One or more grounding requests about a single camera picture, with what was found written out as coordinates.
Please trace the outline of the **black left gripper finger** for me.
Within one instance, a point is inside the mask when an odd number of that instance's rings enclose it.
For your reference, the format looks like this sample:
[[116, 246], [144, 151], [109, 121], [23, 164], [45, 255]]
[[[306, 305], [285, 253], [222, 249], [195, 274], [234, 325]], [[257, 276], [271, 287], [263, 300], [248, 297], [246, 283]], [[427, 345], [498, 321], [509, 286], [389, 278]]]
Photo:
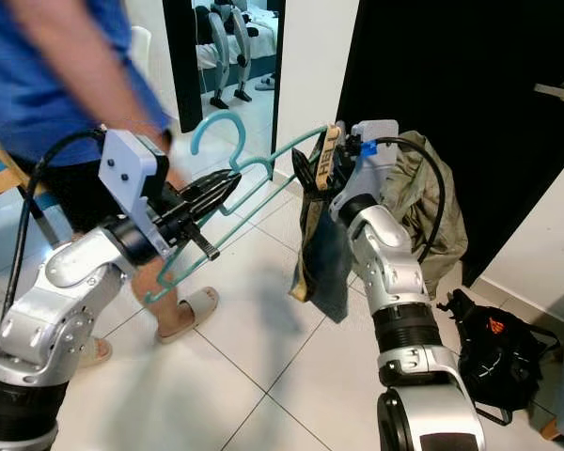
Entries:
[[226, 203], [230, 194], [202, 194], [195, 199], [195, 224], [204, 225], [213, 216], [226, 216]]
[[240, 173], [210, 172], [186, 186], [186, 199], [193, 203], [223, 203], [238, 188], [240, 180]]

